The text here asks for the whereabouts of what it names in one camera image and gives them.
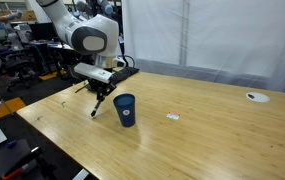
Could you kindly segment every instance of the blue cup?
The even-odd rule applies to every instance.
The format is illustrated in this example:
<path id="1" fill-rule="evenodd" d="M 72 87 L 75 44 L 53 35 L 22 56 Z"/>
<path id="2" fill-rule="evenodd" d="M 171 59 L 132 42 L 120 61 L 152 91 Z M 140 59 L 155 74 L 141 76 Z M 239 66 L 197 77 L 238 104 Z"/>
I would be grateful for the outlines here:
<path id="1" fill-rule="evenodd" d="M 135 97 L 132 94 L 121 94 L 113 99 L 121 124 L 131 127 L 135 124 Z"/>

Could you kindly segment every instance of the floor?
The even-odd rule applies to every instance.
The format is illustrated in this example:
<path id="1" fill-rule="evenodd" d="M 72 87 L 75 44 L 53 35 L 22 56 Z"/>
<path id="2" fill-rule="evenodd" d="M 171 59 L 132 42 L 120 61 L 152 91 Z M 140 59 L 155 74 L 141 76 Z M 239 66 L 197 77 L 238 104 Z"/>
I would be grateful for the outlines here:
<path id="1" fill-rule="evenodd" d="M 72 86 L 72 83 L 68 80 L 53 78 L 42 82 L 36 79 L 31 81 L 30 85 L 30 89 L 25 89 L 23 85 L 17 85 L 12 88 L 12 92 L 7 92 L 5 81 L 0 79 L 0 95 L 4 100 L 20 97 L 26 105 L 29 105 Z M 54 173 L 59 180 L 72 179 L 82 169 L 72 158 L 17 115 L 1 118 L 0 127 L 8 138 L 6 142 L 26 139 L 31 148 L 41 147 L 47 161 L 57 166 Z M 3 148 L 4 145 L 5 143 L 0 144 L 0 148 Z"/>

